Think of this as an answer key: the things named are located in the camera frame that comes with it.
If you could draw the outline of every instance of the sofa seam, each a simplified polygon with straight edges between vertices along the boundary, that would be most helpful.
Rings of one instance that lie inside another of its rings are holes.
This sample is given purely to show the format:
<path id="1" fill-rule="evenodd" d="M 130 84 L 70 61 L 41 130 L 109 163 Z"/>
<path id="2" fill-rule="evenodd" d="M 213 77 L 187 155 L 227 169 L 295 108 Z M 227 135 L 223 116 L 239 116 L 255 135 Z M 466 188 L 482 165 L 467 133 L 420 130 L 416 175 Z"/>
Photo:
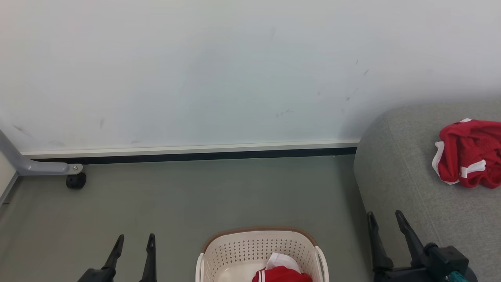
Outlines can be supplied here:
<path id="1" fill-rule="evenodd" d="M 425 218 L 426 218 L 426 223 L 425 223 L 425 224 L 430 224 L 431 229 L 432 229 L 432 231 L 433 231 L 433 233 L 434 233 L 434 235 L 435 235 L 435 238 L 437 239 L 437 244 L 438 244 L 438 245 L 441 245 L 442 240 L 441 240 L 441 239 L 440 239 L 440 237 L 438 236 L 438 232 L 436 231 L 435 224 L 433 223 L 433 221 L 432 221 L 432 220 L 430 220 L 430 216 L 429 216 L 428 209 L 427 209 L 427 208 L 425 207 L 425 205 L 424 205 L 423 196 L 422 196 L 421 192 L 419 191 L 419 189 L 416 187 L 416 183 L 415 183 L 415 181 L 414 181 L 413 174 L 412 174 L 412 173 L 410 173 L 409 167 L 407 166 L 407 162 L 406 162 L 406 161 L 404 160 L 404 158 L 403 158 L 403 156 L 404 156 L 404 155 L 402 154 L 402 150 L 400 149 L 400 145 L 399 145 L 398 141 L 397 141 L 397 140 L 396 140 L 396 138 L 395 138 L 395 135 L 394 135 L 394 133 L 393 133 L 393 130 L 392 130 L 391 126 L 389 125 L 389 122 L 388 122 L 388 120 L 387 120 L 387 115 L 385 114 L 385 115 L 383 116 L 383 118 L 384 118 L 384 122 L 386 123 L 386 126 L 388 127 L 388 129 L 389 129 L 389 131 L 390 131 L 391 139 L 392 139 L 392 140 L 393 140 L 393 142 L 395 143 L 395 145 L 396 145 L 396 147 L 397 147 L 397 150 L 398 150 L 399 154 L 402 156 L 402 161 L 403 161 L 403 163 L 404 163 L 405 170 L 406 170 L 407 174 L 409 175 L 409 178 L 411 178 L 411 179 L 412 179 L 412 184 L 411 184 L 411 185 L 412 185 L 412 189 L 416 192 L 416 194 L 418 194 L 418 195 L 419 195 L 419 200 L 421 201 L 421 205 L 422 205 L 422 207 L 423 207 L 424 215 L 425 215 Z"/>

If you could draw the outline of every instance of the gray metal stand leg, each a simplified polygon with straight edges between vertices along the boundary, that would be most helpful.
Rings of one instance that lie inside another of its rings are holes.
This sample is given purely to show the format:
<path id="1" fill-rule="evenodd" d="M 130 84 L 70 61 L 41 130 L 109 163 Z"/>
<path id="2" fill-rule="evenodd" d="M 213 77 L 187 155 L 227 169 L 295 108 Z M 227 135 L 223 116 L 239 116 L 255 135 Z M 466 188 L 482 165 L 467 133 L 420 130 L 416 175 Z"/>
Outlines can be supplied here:
<path id="1" fill-rule="evenodd" d="M 79 174 L 80 164 L 37 162 L 21 155 L 18 149 L 0 130 L 0 151 L 5 155 L 19 175 L 70 175 Z"/>

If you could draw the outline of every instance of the black baseboard strip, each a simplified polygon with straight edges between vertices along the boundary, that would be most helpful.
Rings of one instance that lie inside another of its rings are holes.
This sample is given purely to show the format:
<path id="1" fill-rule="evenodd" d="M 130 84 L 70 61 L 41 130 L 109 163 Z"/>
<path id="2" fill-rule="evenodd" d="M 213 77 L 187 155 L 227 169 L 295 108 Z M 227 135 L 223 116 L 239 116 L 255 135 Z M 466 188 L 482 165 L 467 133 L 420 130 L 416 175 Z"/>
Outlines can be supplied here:
<path id="1" fill-rule="evenodd" d="M 256 159 L 256 158 L 339 156 L 339 155 L 353 155 L 356 152 L 356 150 L 357 148 L 328 148 L 328 149 L 277 150 L 277 151 L 252 151 L 252 152 L 194 153 L 194 154 L 172 154 L 172 155 L 165 154 L 165 155 L 141 155 L 141 156 L 117 156 L 117 157 L 59 158 L 59 159 L 38 159 L 36 161 L 95 165 L 95 164 L 179 162 L 179 161 Z"/>

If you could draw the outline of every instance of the brown basket rim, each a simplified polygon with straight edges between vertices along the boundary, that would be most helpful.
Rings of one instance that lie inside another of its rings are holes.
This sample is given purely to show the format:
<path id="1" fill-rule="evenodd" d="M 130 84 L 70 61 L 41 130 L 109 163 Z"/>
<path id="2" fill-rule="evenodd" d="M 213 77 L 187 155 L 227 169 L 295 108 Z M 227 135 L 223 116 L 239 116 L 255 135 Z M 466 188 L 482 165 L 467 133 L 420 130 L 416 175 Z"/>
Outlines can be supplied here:
<path id="1" fill-rule="evenodd" d="M 236 233 L 243 233 L 243 232 L 252 232 L 252 231 L 291 231 L 291 232 L 296 232 L 299 233 L 306 238 L 313 244 L 314 247 L 318 246 L 317 241 L 311 236 L 308 232 L 295 228 L 295 227 L 289 227 L 289 226 L 255 226 L 255 227 L 244 227 L 244 228 L 236 228 L 236 229 L 230 229 L 226 231 L 222 231 L 219 233 L 216 233 L 213 235 L 211 238 L 209 238 L 205 244 L 202 247 L 202 253 L 205 253 L 207 251 L 207 248 L 209 245 L 216 240 L 219 237 L 225 236 L 225 235 L 231 235 L 231 234 L 236 234 Z"/>

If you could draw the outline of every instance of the white baseboard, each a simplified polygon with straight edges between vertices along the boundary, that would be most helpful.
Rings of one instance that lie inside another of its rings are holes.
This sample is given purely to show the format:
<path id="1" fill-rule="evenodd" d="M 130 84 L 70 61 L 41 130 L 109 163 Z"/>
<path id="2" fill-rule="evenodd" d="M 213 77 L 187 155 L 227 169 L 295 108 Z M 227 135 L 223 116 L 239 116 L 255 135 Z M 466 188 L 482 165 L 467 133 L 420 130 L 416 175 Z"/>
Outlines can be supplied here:
<path id="1" fill-rule="evenodd" d="M 39 152 L 21 152 L 21 153 L 30 159 L 87 158 L 87 157 L 350 148 L 350 147 L 356 147 L 359 141 L 360 141 L 359 139 L 354 139 L 354 140 L 328 140 L 328 141 L 310 141 L 310 142 L 281 142 L 281 143 L 209 145 L 209 146 L 39 151 Z"/>

